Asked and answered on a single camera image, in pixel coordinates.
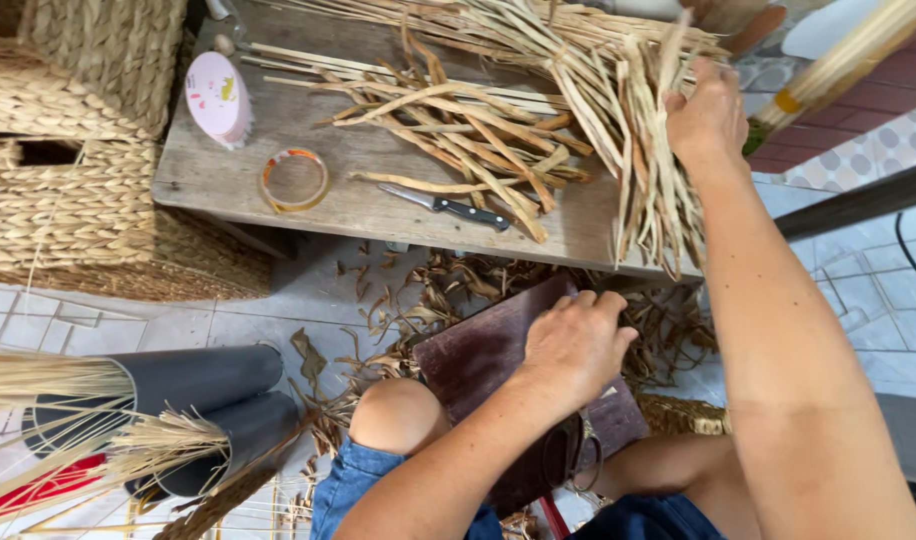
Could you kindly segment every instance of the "straw fiber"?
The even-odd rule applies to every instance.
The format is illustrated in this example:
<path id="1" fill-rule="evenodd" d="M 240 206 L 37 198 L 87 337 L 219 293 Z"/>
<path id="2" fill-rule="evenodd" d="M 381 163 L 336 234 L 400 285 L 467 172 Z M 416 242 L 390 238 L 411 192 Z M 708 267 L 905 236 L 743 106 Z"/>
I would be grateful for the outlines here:
<path id="1" fill-rule="evenodd" d="M 152 140 L 186 0 L 0 0 L 0 132 Z"/>
<path id="2" fill-rule="evenodd" d="M 31 139 L 0 139 L 0 164 Z M 33 265 L 32 286 L 44 289 L 149 302 L 267 295 L 267 255 L 152 203 L 160 153 L 91 140 L 77 165 L 0 168 L 0 282 L 26 284 Z"/>
<path id="3" fill-rule="evenodd" d="M 634 400 L 653 436 L 722 436 L 732 432 L 728 410 L 706 401 L 657 394 L 638 394 Z"/>

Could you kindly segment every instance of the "knee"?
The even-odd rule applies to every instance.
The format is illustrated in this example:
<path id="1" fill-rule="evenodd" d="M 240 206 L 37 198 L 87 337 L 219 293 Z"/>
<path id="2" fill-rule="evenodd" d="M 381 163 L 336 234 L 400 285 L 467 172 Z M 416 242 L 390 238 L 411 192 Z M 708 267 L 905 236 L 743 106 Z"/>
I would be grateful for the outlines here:
<path id="1" fill-rule="evenodd" d="M 392 378 L 361 396 L 348 436 L 368 448 L 412 456 L 451 428 L 445 408 L 427 387 L 410 378 Z"/>

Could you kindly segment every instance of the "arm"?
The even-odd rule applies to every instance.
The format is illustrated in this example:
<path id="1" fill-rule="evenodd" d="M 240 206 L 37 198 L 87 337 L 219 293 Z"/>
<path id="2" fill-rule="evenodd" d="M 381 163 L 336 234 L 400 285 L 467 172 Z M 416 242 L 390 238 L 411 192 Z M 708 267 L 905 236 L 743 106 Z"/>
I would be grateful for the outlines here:
<path id="1" fill-rule="evenodd" d="M 704 207 L 707 286 L 738 457 L 769 538 L 916 538 L 916 508 L 860 363 L 765 211 L 738 79 L 696 62 L 668 139 Z"/>
<path id="2" fill-rule="evenodd" d="M 458 539 L 499 476 L 534 441 L 601 393 L 638 333 L 616 328 L 627 302 L 582 291 L 528 332 L 520 368 L 462 423 L 382 477 L 335 540 Z"/>

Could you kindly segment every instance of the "knife blade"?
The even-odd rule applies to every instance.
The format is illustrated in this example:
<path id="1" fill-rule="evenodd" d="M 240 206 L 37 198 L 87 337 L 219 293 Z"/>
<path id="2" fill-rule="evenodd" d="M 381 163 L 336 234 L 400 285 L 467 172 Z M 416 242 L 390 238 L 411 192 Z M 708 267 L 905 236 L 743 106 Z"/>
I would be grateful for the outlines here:
<path id="1" fill-rule="evenodd" d="M 485 225 L 490 225 L 499 231 L 505 231 L 511 225 L 507 219 L 496 213 L 489 212 L 487 210 L 481 210 L 475 208 L 474 206 L 463 204 L 462 202 L 454 202 L 444 197 L 435 197 L 428 195 L 428 193 L 420 193 L 413 189 L 408 189 L 407 187 L 394 185 L 393 183 L 380 183 L 378 187 L 381 190 L 385 190 L 389 193 L 397 195 L 402 199 L 407 199 L 413 203 L 418 203 L 431 212 L 448 212 L 453 215 L 463 217 L 469 221 L 475 221 Z"/>

